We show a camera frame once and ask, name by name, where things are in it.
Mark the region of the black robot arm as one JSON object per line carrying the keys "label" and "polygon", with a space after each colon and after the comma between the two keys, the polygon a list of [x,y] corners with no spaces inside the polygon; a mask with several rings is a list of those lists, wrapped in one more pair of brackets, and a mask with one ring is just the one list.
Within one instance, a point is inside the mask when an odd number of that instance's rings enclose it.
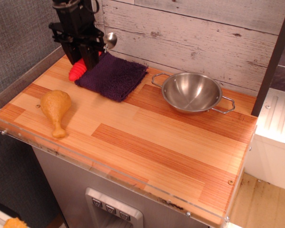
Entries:
{"label": "black robot arm", "polygon": [[88,70],[99,62],[104,52],[105,34],[95,25],[95,14],[100,5],[97,0],[54,0],[59,22],[50,23],[53,40],[60,43],[71,64],[83,59]]}

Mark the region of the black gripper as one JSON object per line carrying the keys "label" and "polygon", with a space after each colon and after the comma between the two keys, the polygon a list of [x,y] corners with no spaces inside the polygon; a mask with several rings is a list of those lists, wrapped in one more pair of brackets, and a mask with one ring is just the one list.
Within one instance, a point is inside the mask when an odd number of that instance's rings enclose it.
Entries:
{"label": "black gripper", "polygon": [[59,22],[52,22],[49,28],[53,40],[61,46],[70,63],[74,65],[81,58],[88,70],[99,62],[99,51],[104,51],[104,33],[95,26],[98,4],[53,4]]}

